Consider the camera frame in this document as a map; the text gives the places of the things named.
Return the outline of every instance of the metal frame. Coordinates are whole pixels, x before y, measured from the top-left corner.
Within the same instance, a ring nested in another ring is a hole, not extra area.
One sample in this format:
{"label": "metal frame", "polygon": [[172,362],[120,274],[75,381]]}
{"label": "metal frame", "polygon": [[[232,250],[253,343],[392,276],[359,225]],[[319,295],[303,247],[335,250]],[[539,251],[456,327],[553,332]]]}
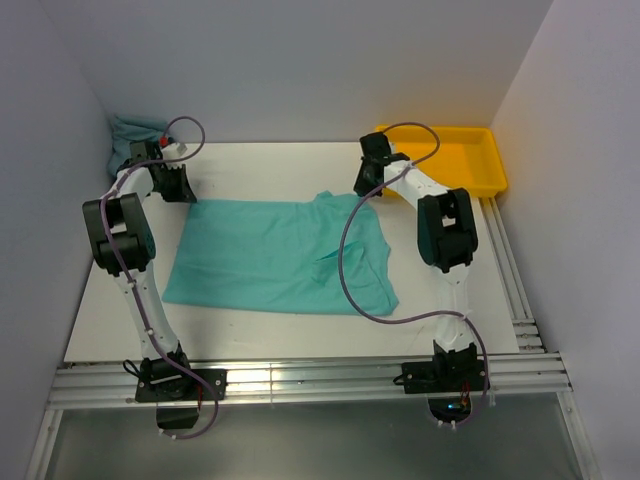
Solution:
{"label": "metal frame", "polygon": [[[483,199],[481,206],[521,352],[489,356],[492,392],[557,393],[582,476],[599,479],[562,358],[558,353],[546,353],[497,204],[494,199]],[[402,362],[415,360],[414,357],[196,362],[193,366],[228,370],[225,404],[300,403],[407,398],[390,379],[400,372]],[[59,369],[27,478],[44,478],[64,410],[155,407],[156,404],[133,401],[136,382],[119,364],[66,365]]]}

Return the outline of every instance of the yellow container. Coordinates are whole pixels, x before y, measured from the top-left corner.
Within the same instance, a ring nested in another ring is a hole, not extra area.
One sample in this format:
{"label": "yellow container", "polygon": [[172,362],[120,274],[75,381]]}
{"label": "yellow container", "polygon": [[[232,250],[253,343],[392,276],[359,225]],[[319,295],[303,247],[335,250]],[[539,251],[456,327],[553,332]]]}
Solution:
{"label": "yellow container", "polygon": [[[382,131],[386,125],[378,125]],[[479,198],[493,197],[507,189],[507,177],[493,134],[488,128],[433,127],[440,136],[440,151],[418,164],[418,168],[447,187],[465,188]],[[435,141],[429,132],[416,126],[402,126],[386,133],[396,152],[411,160],[429,153]]]}

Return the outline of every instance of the cable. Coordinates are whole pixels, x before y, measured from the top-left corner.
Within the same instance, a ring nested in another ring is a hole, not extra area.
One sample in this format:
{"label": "cable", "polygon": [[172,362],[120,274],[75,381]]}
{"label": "cable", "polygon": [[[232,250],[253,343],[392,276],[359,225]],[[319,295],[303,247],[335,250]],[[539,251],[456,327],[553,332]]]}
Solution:
{"label": "cable", "polygon": [[197,373],[192,372],[188,368],[183,367],[179,363],[174,362],[162,350],[162,347],[160,346],[160,344],[158,343],[158,341],[156,340],[156,338],[153,335],[153,329],[151,328],[151,324],[149,322],[149,318],[147,316],[147,312],[145,311],[144,305],[142,304],[142,299],[140,298],[140,293],[138,292],[138,286],[136,285],[136,281],[133,278],[133,276],[131,275],[131,272],[129,271],[129,269],[127,268],[127,266],[126,266],[126,264],[124,262],[124,259],[122,258],[122,254],[118,250],[118,247],[117,247],[117,245],[116,245],[116,243],[115,243],[115,241],[113,239],[113,235],[111,234],[111,228],[109,227],[109,221],[107,219],[107,213],[106,213],[106,206],[107,206],[107,201],[109,200],[109,198],[113,197],[114,195],[117,195],[118,192],[120,191],[120,189],[122,188],[122,186],[127,181],[127,179],[131,176],[131,174],[133,172],[135,172],[136,170],[138,170],[139,168],[146,167],[148,165],[154,165],[154,164],[162,164],[162,163],[166,164],[166,163],[183,162],[185,160],[189,160],[190,158],[195,157],[198,153],[200,153],[200,150],[202,150],[202,147],[204,147],[204,143],[205,143],[205,131],[204,131],[204,127],[202,126],[202,124],[198,120],[193,118],[193,117],[190,117],[188,115],[182,115],[180,117],[174,118],[166,126],[162,136],[163,137],[166,136],[168,131],[169,131],[169,128],[171,128],[171,126],[173,124],[175,124],[176,122],[178,122],[180,120],[190,120],[193,123],[195,123],[197,125],[197,127],[200,129],[201,140],[200,140],[200,144],[198,145],[198,147],[193,152],[191,152],[189,155],[187,155],[185,157],[182,157],[182,158],[177,158],[177,159],[174,159],[174,160],[163,160],[163,159],[146,160],[146,161],[140,162],[140,163],[134,165],[133,167],[129,168],[116,181],[116,183],[113,186],[113,188],[109,192],[107,192],[100,199],[100,216],[101,216],[101,219],[102,219],[102,226],[104,227],[104,232],[105,232],[105,235],[107,236],[107,240],[109,242],[109,245],[111,246],[111,249],[113,250],[113,254],[116,257],[116,260],[118,261],[118,264],[120,265],[120,268],[122,269],[122,272],[124,273],[124,276],[127,278],[127,282],[129,283],[129,286],[131,287],[131,293],[133,294],[133,298],[135,299],[136,306],[138,307],[138,310],[140,311],[140,316],[142,317],[142,323],[144,324],[145,330],[148,332],[149,340],[151,341],[151,345],[153,345],[153,348],[156,350],[156,352],[158,352],[158,355],[160,355],[160,357],[165,362],[167,362],[169,365],[171,365],[175,369],[177,369],[177,370],[181,371],[182,373],[188,375],[189,377],[193,378],[195,381],[197,381],[199,384],[201,384],[204,388],[206,388],[209,391],[209,393],[211,394],[211,397],[213,398],[214,409],[213,409],[213,413],[211,415],[211,418],[209,419],[207,424],[204,427],[202,427],[200,430],[197,430],[196,432],[189,433],[189,434],[169,434],[164,430],[162,431],[162,433],[164,435],[167,435],[168,437],[171,437],[174,440],[188,440],[190,438],[199,437],[200,435],[205,433],[207,430],[209,430],[209,428],[211,428],[213,423],[216,421],[216,418],[218,417],[218,410],[219,410],[219,404],[218,404],[218,399],[217,399],[218,395],[215,392],[215,390],[213,389],[213,387],[205,379],[200,377],[200,375],[198,375]]}
{"label": "cable", "polygon": [[[345,276],[344,276],[344,245],[345,245],[345,242],[347,240],[347,233],[349,232],[349,227],[351,226],[351,223],[353,222],[353,219],[355,218],[356,214],[358,213],[358,210],[360,210],[360,207],[362,207],[362,205],[364,205],[370,198],[372,198],[375,195],[377,195],[378,192],[381,192],[384,188],[388,187],[392,183],[397,182],[398,180],[403,178],[409,172],[409,170],[411,170],[412,167],[414,167],[414,166],[418,165],[419,163],[424,162],[425,160],[433,157],[436,153],[438,153],[438,150],[440,150],[440,143],[441,143],[440,142],[440,137],[438,136],[438,134],[431,127],[429,127],[427,125],[424,125],[422,123],[418,123],[418,122],[395,123],[395,124],[390,125],[387,128],[385,128],[382,131],[382,133],[387,133],[389,130],[393,130],[394,128],[401,127],[401,126],[407,126],[407,125],[420,127],[420,128],[425,129],[427,132],[429,132],[431,135],[433,135],[433,138],[436,141],[436,146],[433,148],[433,150],[431,152],[429,152],[426,155],[418,158],[417,160],[412,161],[411,165],[408,166],[407,168],[405,168],[400,174],[396,175],[395,177],[391,178],[390,180],[387,180],[386,182],[383,182],[382,184],[378,185],[376,188],[371,190],[369,193],[367,193],[365,196],[360,198],[360,200],[358,201],[356,206],[353,208],[353,210],[349,214],[349,218],[347,218],[347,222],[344,225],[344,230],[342,231],[342,237],[340,238],[340,246],[338,247],[338,275],[340,277],[340,285],[342,286],[342,291],[344,292],[344,295],[347,297],[347,300],[349,301],[351,306],[360,315],[362,315],[363,317],[368,318],[369,320],[371,320],[373,322],[376,322],[376,323],[381,323],[383,325],[403,325],[405,323],[411,323],[411,322],[415,322],[417,320],[422,320],[422,319],[425,319],[425,318],[437,317],[437,316],[440,316],[440,315],[451,315],[451,316],[457,317],[461,321],[465,322],[469,326],[471,331],[473,332],[473,335],[478,340],[478,343],[480,344],[480,350],[482,351],[482,360],[484,362],[485,376],[484,376],[484,387],[482,389],[482,396],[480,398],[480,404],[483,405],[484,404],[484,400],[485,400],[485,398],[487,396],[487,391],[489,390],[489,369],[488,369],[488,367],[489,367],[489,357],[487,355],[487,349],[486,349],[486,347],[484,345],[484,342],[482,341],[482,338],[480,338],[480,334],[478,333],[478,330],[476,329],[475,325],[473,325],[471,320],[469,320],[469,318],[464,313],[456,312],[455,310],[435,310],[435,311],[432,311],[432,312],[422,313],[420,315],[414,315],[412,317],[400,318],[400,319],[395,319],[395,320],[379,318],[379,317],[376,317],[374,315],[371,315],[371,314],[367,313],[366,311],[364,311],[362,309],[362,307],[360,307],[360,305],[358,305],[356,303],[354,298],[351,296],[351,293],[349,292],[349,288],[347,287],[347,282],[345,280]],[[463,423],[466,423],[469,420],[471,420],[475,416],[475,412],[476,412],[476,409],[473,409],[471,411],[471,413],[469,414],[469,416],[465,420],[463,420],[460,423],[458,423],[457,425],[462,425]]]}

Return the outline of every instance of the yellow plastic tray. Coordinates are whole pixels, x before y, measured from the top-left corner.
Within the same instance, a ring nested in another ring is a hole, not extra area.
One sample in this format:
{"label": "yellow plastic tray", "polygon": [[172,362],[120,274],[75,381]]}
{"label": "yellow plastic tray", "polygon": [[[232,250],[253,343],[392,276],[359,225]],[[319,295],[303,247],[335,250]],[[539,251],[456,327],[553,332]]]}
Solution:
{"label": "yellow plastic tray", "polygon": [[[386,125],[378,125],[376,131]],[[447,187],[465,188],[474,197],[493,197],[507,189],[507,177],[493,134],[488,128],[433,127],[442,142],[440,151],[418,164],[418,168]],[[435,146],[431,134],[415,126],[387,132],[396,152],[415,160]]]}

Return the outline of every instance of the gray wall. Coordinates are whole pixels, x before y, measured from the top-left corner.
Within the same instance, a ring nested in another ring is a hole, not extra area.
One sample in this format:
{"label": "gray wall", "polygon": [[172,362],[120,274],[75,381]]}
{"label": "gray wall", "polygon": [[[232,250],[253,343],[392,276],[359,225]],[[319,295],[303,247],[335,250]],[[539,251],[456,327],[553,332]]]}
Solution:
{"label": "gray wall", "polygon": [[0,15],[0,477],[21,478],[89,266],[81,203],[106,186],[103,110],[34,0]]}
{"label": "gray wall", "polygon": [[493,123],[501,211],[608,479],[640,471],[640,4],[556,0]]}
{"label": "gray wall", "polygon": [[551,0],[42,3],[109,112],[271,141],[488,125]]}

